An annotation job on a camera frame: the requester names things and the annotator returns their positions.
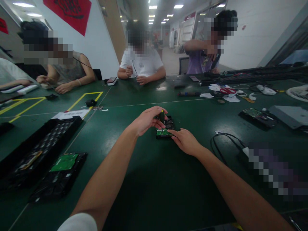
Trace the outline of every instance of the green workbench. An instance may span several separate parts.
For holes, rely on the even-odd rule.
[[[174,89],[179,79],[186,84],[185,89]],[[280,90],[302,85],[294,80],[269,83]],[[254,104],[244,99],[239,103],[220,104],[216,98],[179,97],[179,91],[210,93],[208,87],[200,87],[186,75],[168,76],[145,86],[139,86],[136,79],[118,81],[112,87],[99,81],[60,95],[55,101],[42,100],[27,110],[40,101],[40,97],[51,94],[53,90],[30,92],[20,99],[39,99],[27,100],[0,115],[0,122],[13,120],[15,125],[15,128],[0,137],[0,160],[58,112],[71,108],[85,93],[95,94],[84,95],[71,110],[84,109],[82,106],[85,106],[85,101],[95,99],[102,91],[97,106],[104,106],[108,111],[91,111],[62,151],[89,154],[69,194],[61,200],[32,205],[27,204],[27,199],[35,186],[1,192],[1,230],[57,230],[69,217],[87,182],[122,131],[142,111],[154,105],[162,106],[169,112],[177,130],[181,127],[190,130],[209,149],[210,139],[216,130],[231,133],[246,144],[290,144],[292,149],[281,148],[277,155],[281,161],[289,162],[289,167],[296,169],[299,175],[307,177],[304,171],[307,156],[303,155],[308,150],[305,145],[307,135],[292,131],[282,123],[274,129],[263,131],[238,116],[240,111],[250,107],[262,109],[284,105],[307,109],[307,104],[285,93],[257,95]],[[218,137],[217,141],[230,168],[279,212],[308,207],[307,203],[288,202],[275,191],[268,190],[268,186],[261,184],[239,161],[239,156],[243,154],[229,139]],[[172,140],[157,140],[155,129],[151,129],[138,139],[122,188],[104,229],[194,230],[234,221],[235,218],[204,167],[195,158],[184,154]]]

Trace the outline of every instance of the black chair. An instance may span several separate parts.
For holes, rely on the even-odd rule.
[[[102,73],[100,72],[100,69],[93,69],[93,71],[94,71],[94,74],[95,74],[97,80],[103,80]]]
[[[179,74],[186,74],[189,64],[189,57],[179,58],[180,60],[180,71]]]

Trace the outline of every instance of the hand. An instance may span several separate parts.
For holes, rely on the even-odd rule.
[[[63,83],[60,86],[58,86],[55,91],[59,94],[65,94],[73,89],[73,85],[71,82],[69,83]]]
[[[129,127],[134,129],[139,136],[142,136],[150,127],[156,127],[157,129],[165,128],[166,126],[159,119],[154,119],[155,116],[161,113],[161,110],[164,110],[165,120],[167,120],[166,114],[168,112],[162,107],[154,106],[142,112]]]
[[[40,75],[36,78],[36,81],[39,83],[39,84],[42,84],[42,83],[48,83],[49,81],[49,78],[45,75]]]
[[[207,54],[210,61],[215,61],[217,54]]]
[[[205,149],[187,129],[181,128],[179,132],[168,130],[168,132],[174,135],[171,138],[188,155],[196,157]]]
[[[142,76],[142,75],[140,75],[140,76],[138,75],[137,76],[137,82],[140,83],[140,85],[145,85],[149,82],[149,78]]]
[[[220,70],[219,70],[217,67],[215,67],[214,69],[211,70],[211,72],[212,72],[213,74],[219,74],[219,73],[220,73]]]
[[[125,71],[126,71],[127,76],[130,78],[132,76],[132,74],[133,74],[133,67],[130,66],[130,65],[127,65]]]

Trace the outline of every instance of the red decoration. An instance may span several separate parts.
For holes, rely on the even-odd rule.
[[[44,0],[44,4],[76,31],[86,34],[92,4],[89,0]]]
[[[3,33],[9,34],[9,31],[7,30],[6,22],[2,18],[0,18],[0,31],[2,31]]]

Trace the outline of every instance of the white fan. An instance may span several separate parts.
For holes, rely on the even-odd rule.
[[[286,91],[287,95],[308,103],[308,85],[290,88]]]

